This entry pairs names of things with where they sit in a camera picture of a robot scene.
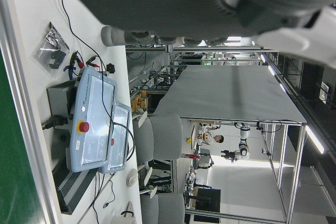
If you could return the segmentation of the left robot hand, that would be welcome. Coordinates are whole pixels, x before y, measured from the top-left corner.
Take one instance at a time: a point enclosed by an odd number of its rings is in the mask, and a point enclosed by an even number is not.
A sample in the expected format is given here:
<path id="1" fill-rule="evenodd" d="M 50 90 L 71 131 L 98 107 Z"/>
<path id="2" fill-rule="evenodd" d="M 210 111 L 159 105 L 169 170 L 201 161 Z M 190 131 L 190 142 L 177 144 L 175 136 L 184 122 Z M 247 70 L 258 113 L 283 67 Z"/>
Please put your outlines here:
<path id="1" fill-rule="evenodd" d="M 335 67 L 335 0 L 80 0 L 117 32 L 107 45 L 183 38 L 210 45 L 229 36 Z"/>

